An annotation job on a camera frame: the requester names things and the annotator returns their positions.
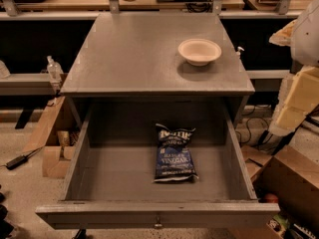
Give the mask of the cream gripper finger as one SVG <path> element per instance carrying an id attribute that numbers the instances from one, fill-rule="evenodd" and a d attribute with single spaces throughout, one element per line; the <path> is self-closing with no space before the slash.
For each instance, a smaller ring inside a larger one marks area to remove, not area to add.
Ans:
<path id="1" fill-rule="evenodd" d="M 285 136 L 319 106 L 319 68 L 303 66 L 296 75 L 288 74 L 280 86 L 278 100 L 269 131 Z"/>
<path id="2" fill-rule="evenodd" d="M 282 29 L 272 34 L 271 37 L 269 38 L 269 42 L 277 46 L 290 46 L 291 36 L 292 36 L 295 23 L 296 23 L 296 20 L 292 20 Z"/>

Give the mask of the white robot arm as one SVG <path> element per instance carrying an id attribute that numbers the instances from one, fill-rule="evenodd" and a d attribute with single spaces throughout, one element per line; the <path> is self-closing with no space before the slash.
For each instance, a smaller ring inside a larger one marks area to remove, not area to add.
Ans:
<path id="1" fill-rule="evenodd" d="M 279 90 L 269 131 L 285 136 L 300 126 L 319 106 L 319 0 L 313 0 L 296 20 L 274 33 L 269 42 L 288 46 L 302 68 L 288 74 Z"/>

